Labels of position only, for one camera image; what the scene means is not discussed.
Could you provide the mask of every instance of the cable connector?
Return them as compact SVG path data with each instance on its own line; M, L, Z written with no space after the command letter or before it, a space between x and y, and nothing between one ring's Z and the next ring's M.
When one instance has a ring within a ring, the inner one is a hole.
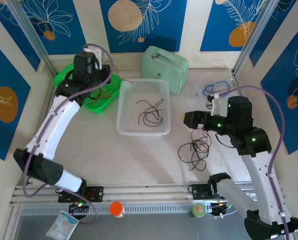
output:
M214 96L214 99L212 99L211 116L220 115L221 102L220 102L219 94L215 93L213 96Z
M218 93L215 93L213 96L214 96L214 99L219 99L220 98Z

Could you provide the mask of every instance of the red wire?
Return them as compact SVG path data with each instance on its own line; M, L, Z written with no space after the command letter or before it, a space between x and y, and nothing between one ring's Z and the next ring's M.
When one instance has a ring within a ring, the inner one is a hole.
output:
M192 136L192 135L193 135L193 132L194 132L195 130L201 130L201 134L202 134L204 137L206 137L207 140L206 140L205 142L197 142L197 140L193 140L193 136ZM211 139L211 136L209 135L209 133L208 133L207 131L201 129L201 128L196 128L196 129L194 129L194 130L191 132L191 140L192 140L193 144L195 144L195 145L198 147L198 149L199 149L202 153L206 153L206 152L208 152L208 150L210 149L211 144L212 144L212 139Z

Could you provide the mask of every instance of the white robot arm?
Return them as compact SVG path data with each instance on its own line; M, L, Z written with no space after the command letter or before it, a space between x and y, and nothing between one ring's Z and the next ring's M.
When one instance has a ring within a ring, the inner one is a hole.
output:
M74 69L68 72L65 79L59 84L50 112L42 126L24 150L18 148L14 153L14 158L23 172L25 172L27 162L30 162L28 176L50 186L78 193L81 196L85 195L86 181L64 170L62 165L52 160L69 122L78 112L84 100L91 97L91 93L78 94L72 99L71 96L98 86L109 75L108 69L102 68L96 55L101 57L101 53L94 54L85 50L74 57ZM37 144L37 139L42 131L44 132Z
M213 103L212 112L193 111L184 115L184 123L196 129L203 124L205 131L215 131L220 135L228 135L232 145L245 163L257 202L237 188L226 173L212 175L205 189L210 195L221 195L226 198L244 218L246 230L253 240L266 240L285 234L286 219L289 233L298 231L298 218L292 216L283 200L281 189L276 187L275 194L271 187L272 180L279 186L274 168L269 174L271 161L271 145L264 130L253 126L252 104L243 96L228 99L227 117L220 116L220 104L209 97ZM277 198L282 201L283 211L278 207Z

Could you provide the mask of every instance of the orange circle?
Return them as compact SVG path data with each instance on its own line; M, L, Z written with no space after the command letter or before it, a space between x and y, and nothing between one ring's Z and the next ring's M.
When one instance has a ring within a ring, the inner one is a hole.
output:
M44 33L43 33L43 36L47 39L47 40L50 40L50 41L53 41L55 39L55 34L54 32L52 31L49 31L49 30L46 30Z
M229 36L229 44L232 47L242 47L247 40L252 28L254 26L254 22L249 21L243 25L237 26Z
M119 201L114 201L110 205L110 213L113 216L119 216L123 212L123 205Z
M138 38L138 42L139 42L139 43L143 43L143 42L144 42L144 38L143 38L143 37L139 37L139 38Z
M297 102L298 99L294 95L291 95L287 98L287 107L291 110L295 109L295 107L297 106Z
M18 97L13 89L8 86L0 86L0 120L8 124L13 122L17 116L18 108Z

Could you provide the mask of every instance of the mint green pouch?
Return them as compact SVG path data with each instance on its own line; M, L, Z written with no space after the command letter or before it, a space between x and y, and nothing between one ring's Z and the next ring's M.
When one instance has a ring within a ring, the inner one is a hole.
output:
M141 56L141 78L164 79L171 94L179 94L185 84L189 62L184 57L150 46Z

